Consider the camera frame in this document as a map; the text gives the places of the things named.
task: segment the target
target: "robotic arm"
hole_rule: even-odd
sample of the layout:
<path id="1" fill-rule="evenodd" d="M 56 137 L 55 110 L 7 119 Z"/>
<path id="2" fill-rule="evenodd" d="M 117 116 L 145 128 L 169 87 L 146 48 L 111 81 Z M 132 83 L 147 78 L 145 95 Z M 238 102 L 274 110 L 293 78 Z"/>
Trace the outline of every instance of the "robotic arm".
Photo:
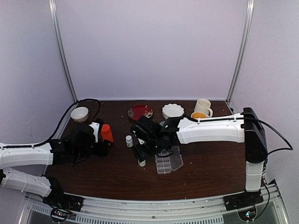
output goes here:
<path id="1" fill-rule="evenodd" d="M 131 128 L 139 139 L 133 147 L 142 162 L 163 149 L 199 141 L 245 142 L 246 186 L 244 193 L 225 198 L 227 210 L 250 206 L 263 201 L 260 192 L 263 168 L 268 157 L 265 131 L 255 121 L 251 108 L 226 117 L 191 119 L 168 118 L 163 126 L 141 117 Z"/>
<path id="2" fill-rule="evenodd" d="M 0 187 L 17 189 L 21 192 L 38 194 L 55 207 L 80 210 L 83 199 L 64 194 L 58 180 L 52 177 L 37 177 L 11 167 L 43 164 L 58 165 L 85 161 L 91 155 L 108 155 L 112 142 L 102 138 L 100 131 L 103 121 L 76 125 L 63 139 L 49 140 L 33 145 L 5 145 L 0 143 Z"/>

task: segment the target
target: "scalloped white bowl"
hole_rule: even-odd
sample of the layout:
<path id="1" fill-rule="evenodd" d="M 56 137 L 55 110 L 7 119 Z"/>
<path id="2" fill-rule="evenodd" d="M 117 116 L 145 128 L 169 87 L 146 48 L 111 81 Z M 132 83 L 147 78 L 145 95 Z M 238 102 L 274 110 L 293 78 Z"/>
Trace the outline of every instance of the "scalloped white bowl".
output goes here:
<path id="1" fill-rule="evenodd" d="M 177 104 L 167 104 L 162 107 L 162 114 L 165 119 L 180 117 L 184 114 L 184 109 Z"/>

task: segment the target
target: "mug handle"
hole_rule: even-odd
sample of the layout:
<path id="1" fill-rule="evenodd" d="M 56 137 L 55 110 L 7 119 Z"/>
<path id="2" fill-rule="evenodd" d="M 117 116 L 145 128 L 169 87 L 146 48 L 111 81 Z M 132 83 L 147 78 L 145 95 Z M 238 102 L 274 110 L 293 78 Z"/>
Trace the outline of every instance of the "mug handle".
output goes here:
<path id="1" fill-rule="evenodd" d="M 208 108 L 207 110 L 210 112 L 210 114 L 207 115 L 207 117 L 211 118 L 213 116 L 213 110 L 211 108 Z"/>

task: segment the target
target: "white wall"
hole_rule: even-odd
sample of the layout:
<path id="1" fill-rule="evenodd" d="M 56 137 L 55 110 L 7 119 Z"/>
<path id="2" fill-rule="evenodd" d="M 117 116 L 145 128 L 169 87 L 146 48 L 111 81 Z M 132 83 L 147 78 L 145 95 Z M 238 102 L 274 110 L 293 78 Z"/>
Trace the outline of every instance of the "white wall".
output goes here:
<path id="1" fill-rule="evenodd" d="M 57 1 L 77 97 L 225 99 L 246 8 L 239 0 Z"/>
<path id="2" fill-rule="evenodd" d="M 0 142 L 47 139 L 71 104 L 49 2 L 0 3 Z M 42 166 L 18 168 L 40 174 Z M 24 194 L 0 189 L 0 222 L 14 224 Z"/>
<path id="3" fill-rule="evenodd" d="M 269 156 L 267 176 L 275 178 L 292 223 L 299 217 L 299 2 L 256 0 L 246 56 L 232 103 L 252 107 L 293 145 Z M 269 151 L 285 146 L 267 130 Z"/>

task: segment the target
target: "mug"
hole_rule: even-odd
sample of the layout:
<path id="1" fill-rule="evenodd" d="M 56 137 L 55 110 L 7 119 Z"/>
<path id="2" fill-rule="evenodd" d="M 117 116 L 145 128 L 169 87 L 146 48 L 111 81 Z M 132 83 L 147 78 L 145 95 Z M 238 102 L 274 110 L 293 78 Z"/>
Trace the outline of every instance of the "mug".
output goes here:
<path id="1" fill-rule="evenodd" d="M 194 119 L 207 118 L 207 116 L 204 113 L 202 113 L 202 112 L 193 112 L 191 114 L 191 117 L 194 118 Z"/>
<path id="2" fill-rule="evenodd" d="M 213 116 L 213 110 L 211 109 L 211 102 L 207 99 L 198 99 L 194 108 L 194 112 L 202 112 L 208 118 Z"/>

